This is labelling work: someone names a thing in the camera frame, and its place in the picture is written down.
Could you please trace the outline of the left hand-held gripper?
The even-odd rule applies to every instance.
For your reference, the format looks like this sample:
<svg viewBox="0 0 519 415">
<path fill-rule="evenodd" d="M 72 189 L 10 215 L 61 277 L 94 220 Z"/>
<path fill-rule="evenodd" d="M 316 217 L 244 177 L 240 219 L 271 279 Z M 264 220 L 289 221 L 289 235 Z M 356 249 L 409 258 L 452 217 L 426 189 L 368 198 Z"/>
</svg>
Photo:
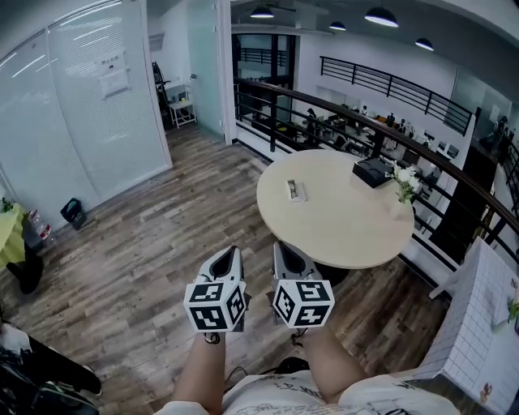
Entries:
<svg viewBox="0 0 519 415">
<path fill-rule="evenodd" d="M 242 332 L 248 295 L 242 253 L 237 246 L 218 251 L 186 286 L 183 306 L 196 332 Z"/>
</svg>

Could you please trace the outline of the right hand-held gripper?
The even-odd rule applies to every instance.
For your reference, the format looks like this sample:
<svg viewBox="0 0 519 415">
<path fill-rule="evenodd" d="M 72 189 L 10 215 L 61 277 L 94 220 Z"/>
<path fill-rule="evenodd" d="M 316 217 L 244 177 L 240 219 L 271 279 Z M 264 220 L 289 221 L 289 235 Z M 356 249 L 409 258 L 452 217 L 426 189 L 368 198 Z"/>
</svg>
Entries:
<svg viewBox="0 0 519 415">
<path fill-rule="evenodd" d="M 332 286 L 314 261 L 285 242 L 272 247 L 272 292 L 268 294 L 274 321 L 288 328 L 326 324 L 335 305 Z"/>
</svg>

